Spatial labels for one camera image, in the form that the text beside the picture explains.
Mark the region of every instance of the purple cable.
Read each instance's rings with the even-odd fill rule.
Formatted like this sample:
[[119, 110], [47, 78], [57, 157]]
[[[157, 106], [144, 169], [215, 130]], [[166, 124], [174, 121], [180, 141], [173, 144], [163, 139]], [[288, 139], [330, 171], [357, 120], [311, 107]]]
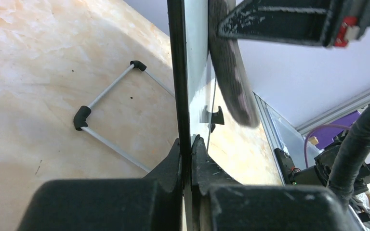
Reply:
[[306, 168], [308, 168], [308, 157], [307, 157], [308, 139], [311, 137], [311, 135], [313, 135], [313, 133], [315, 131], [317, 131], [318, 129], [321, 129], [321, 128], [341, 128], [341, 129], [344, 129], [344, 130], [350, 130], [351, 129], [351, 127], [344, 126], [344, 125], [338, 125], [338, 124], [323, 124], [323, 125], [317, 126], [314, 129], [312, 129], [307, 134], [307, 136], [305, 137], [305, 140], [304, 140], [304, 160], [305, 160], [305, 167]]

